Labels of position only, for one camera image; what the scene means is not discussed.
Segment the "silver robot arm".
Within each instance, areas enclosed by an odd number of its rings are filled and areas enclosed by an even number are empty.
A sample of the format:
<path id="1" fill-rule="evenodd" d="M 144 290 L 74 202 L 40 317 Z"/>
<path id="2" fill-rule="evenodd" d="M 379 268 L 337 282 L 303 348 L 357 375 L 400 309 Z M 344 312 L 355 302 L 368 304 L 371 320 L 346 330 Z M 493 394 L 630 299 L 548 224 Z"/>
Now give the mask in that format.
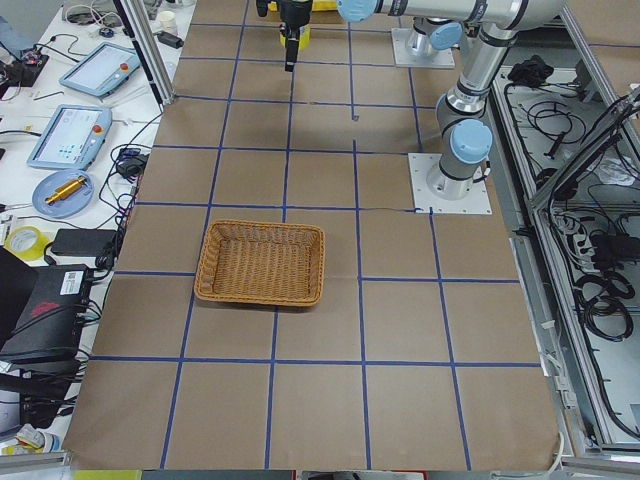
<path id="1" fill-rule="evenodd" d="M 443 153 L 426 175 L 431 192 L 457 201 L 473 184 L 480 163 L 488 159 L 493 134 L 481 120 L 491 84 L 517 34 L 532 30 L 558 15 L 563 1 L 339 1 L 340 16 L 351 23 L 374 14 L 410 15 L 417 21 L 464 22 L 479 27 L 468 59 L 455 86 L 443 94 L 436 117 Z"/>
<path id="2" fill-rule="evenodd" d="M 414 57 L 430 57 L 452 48 L 461 39 L 462 25 L 439 17 L 414 17 L 405 42 L 406 51 Z"/>

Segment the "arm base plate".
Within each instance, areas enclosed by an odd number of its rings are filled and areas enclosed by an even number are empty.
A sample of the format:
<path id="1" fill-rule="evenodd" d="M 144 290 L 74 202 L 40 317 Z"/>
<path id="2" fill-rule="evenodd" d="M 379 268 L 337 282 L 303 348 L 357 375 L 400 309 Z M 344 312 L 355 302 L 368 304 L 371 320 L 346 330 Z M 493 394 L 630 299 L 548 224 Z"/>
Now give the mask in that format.
<path id="1" fill-rule="evenodd" d="M 439 42 L 436 35 L 424 35 L 413 28 L 391 30 L 395 65 L 407 68 L 453 69 L 452 44 Z"/>
<path id="2" fill-rule="evenodd" d="M 491 215 L 492 208 L 478 164 L 474 175 L 453 180 L 440 169 L 440 154 L 408 155 L 413 209 L 421 214 Z"/>

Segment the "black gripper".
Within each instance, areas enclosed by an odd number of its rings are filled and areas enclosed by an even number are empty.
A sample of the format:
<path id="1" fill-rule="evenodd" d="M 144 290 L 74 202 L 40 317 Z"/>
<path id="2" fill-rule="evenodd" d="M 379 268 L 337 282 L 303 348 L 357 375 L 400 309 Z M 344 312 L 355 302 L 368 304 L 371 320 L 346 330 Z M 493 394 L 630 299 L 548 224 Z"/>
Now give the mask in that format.
<path id="1" fill-rule="evenodd" d="M 280 19 L 285 24 L 285 71 L 293 72 L 299 52 L 299 28 L 310 22 L 312 0 L 281 0 L 279 2 Z"/>

